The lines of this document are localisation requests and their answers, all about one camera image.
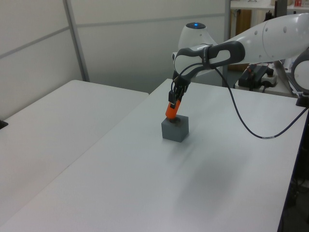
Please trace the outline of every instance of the white wall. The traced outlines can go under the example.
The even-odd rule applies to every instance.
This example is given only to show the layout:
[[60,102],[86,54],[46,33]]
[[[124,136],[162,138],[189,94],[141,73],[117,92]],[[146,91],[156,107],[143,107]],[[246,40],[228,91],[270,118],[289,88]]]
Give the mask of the white wall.
[[0,119],[81,73],[62,0],[0,3]]
[[[91,82],[152,92],[172,78],[185,24],[204,23],[224,41],[225,0],[70,0]],[[214,72],[197,82],[221,86]]]

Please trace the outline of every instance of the white table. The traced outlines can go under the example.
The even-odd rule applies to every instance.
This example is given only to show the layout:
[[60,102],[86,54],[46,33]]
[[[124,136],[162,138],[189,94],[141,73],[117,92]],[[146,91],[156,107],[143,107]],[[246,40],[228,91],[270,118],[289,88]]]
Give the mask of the white table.
[[0,225],[147,96],[71,81],[5,120],[9,125],[0,130]]
[[[250,135],[226,88],[192,83],[189,136],[162,139],[171,80],[43,189],[1,232],[276,232],[306,115],[272,140]],[[302,111],[295,99],[232,90],[257,134]]]

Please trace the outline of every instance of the orange cylinder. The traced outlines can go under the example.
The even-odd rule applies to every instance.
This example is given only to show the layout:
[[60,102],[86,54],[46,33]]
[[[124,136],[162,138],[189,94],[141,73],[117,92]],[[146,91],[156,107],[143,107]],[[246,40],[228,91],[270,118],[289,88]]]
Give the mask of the orange cylinder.
[[177,100],[175,109],[171,108],[170,103],[169,103],[169,106],[166,109],[166,113],[165,113],[166,117],[168,119],[174,119],[176,117],[179,106],[180,106],[180,100]]

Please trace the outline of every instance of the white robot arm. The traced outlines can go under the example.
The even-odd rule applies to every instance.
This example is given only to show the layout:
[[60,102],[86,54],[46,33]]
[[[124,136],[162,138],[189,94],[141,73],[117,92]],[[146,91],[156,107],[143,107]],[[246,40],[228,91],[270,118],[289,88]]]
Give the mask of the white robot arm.
[[[178,108],[180,103],[178,106],[176,103],[181,101],[191,79],[201,70],[228,64],[281,60],[300,54],[308,48],[308,13],[265,21],[221,44],[215,43],[205,25],[187,24],[181,34],[179,51],[173,54],[174,91],[169,93],[169,107]],[[309,80],[304,81],[299,76],[296,82],[303,84],[309,83]]]

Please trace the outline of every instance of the gray block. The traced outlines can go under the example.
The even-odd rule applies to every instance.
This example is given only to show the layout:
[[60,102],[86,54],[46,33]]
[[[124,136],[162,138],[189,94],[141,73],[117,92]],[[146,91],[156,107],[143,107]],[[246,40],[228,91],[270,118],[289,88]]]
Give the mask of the gray block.
[[165,118],[161,123],[162,137],[181,143],[189,133],[189,118],[182,115],[176,115],[174,120]]

